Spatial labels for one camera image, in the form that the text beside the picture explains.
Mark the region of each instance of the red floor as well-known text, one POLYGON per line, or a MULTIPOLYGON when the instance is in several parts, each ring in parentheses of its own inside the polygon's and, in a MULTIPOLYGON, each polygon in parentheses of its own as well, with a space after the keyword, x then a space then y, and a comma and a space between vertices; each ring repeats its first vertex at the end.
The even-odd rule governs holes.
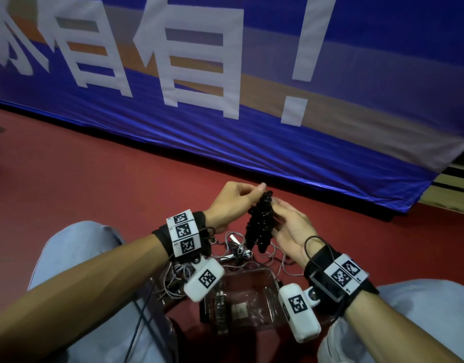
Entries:
MULTIPOLYGON (((63 227, 95 220, 131 241, 170 214, 205 209, 226 181, 240 180, 2 110, 0 126, 7 129, 0 134, 0 310, 24 293, 45 242, 63 227)), ((407 217, 385 223, 284 191, 274 194, 309 215, 319 234, 354 256, 377 285, 414 278, 464 284, 462 214, 417 205, 407 217)), ((231 229, 244 231, 246 222, 244 217, 231 229)), ((305 286, 303 278, 283 280, 305 286)), ((170 316, 188 335, 203 330, 197 304, 184 302, 170 316)), ((255 356, 282 361, 284 351, 299 358, 308 349, 269 330, 257 335, 255 356)), ((255 356, 252 349, 249 358, 255 356)))

